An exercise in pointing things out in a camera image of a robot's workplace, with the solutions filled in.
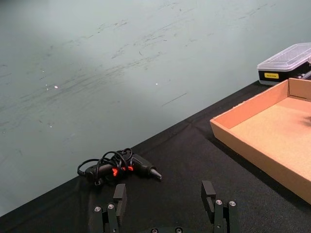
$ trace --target screw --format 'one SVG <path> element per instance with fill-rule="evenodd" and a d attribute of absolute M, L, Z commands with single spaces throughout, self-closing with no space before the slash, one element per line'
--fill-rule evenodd
<path fill-rule="evenodd" d="M 94 209 L 95 212 L 100 212 L 101 210 L 102 210 L 102 209 L 101 209 L 100 206 L 96 206 L 95 209 Z"/>
<path fill-rule="evenodd" d="M 237 204 L 236 204 L 234 201 L 230 201 L 230 202 L 229 202 L 229 205 L 231 205 L 231 206 L 236 206 Z"/>
<path fill-rule="evenodd" d="M 182 232 L 183 232 L 183 229 L 181 229 L 180 227 L 177 227 L 177 228 L 175 229 L 175 232 L 176 232 L 176 233 L 182 233 Z"/>

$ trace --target clear plastic container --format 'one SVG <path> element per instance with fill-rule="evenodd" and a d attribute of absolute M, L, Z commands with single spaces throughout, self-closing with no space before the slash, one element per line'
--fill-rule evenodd
<path fill-rule="evenodd" d="M 287 72 L 300 65 L 311 63 L 311 43 L 295 44 L 265 60 L 257 66 L 258 70 Z"/>

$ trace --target plastic storage box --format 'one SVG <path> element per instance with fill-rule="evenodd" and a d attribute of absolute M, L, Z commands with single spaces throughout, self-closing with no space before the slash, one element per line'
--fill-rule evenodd
<path fill-rule="evenodd" d="M 288 78 L 311 76 L 311 43 L 295 44 L 257 66 L 259 82 L 275 85 Z"/>

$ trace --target open cardboard tray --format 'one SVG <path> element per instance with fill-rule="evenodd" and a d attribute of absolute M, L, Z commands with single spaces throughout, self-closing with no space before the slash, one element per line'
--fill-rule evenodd
<path fill-rule="evenodd" d="M 210 123 L 216 138 L 311 204 L 311 81 L 286 80 Z"/>

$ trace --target black table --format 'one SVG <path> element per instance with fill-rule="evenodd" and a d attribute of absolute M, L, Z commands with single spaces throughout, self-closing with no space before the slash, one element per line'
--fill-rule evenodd
<path fill-rule="evenodd" d="M 218 198 L 236 200 L 245 233 L 311 232 L 311 206 L 215 139 L 209 124 L 267 88 L 254 83 L 135 146 L 163 180 L 124 180 L 123 232 L 168 226 L 211 230 L 200 198 L 202 180 L 212 181 Z M 76 177 L 1 217 L 0 232 L 86 233 L 94 206 L 112 201 L 113 193 L 114 187 L 94 188 Z"/>

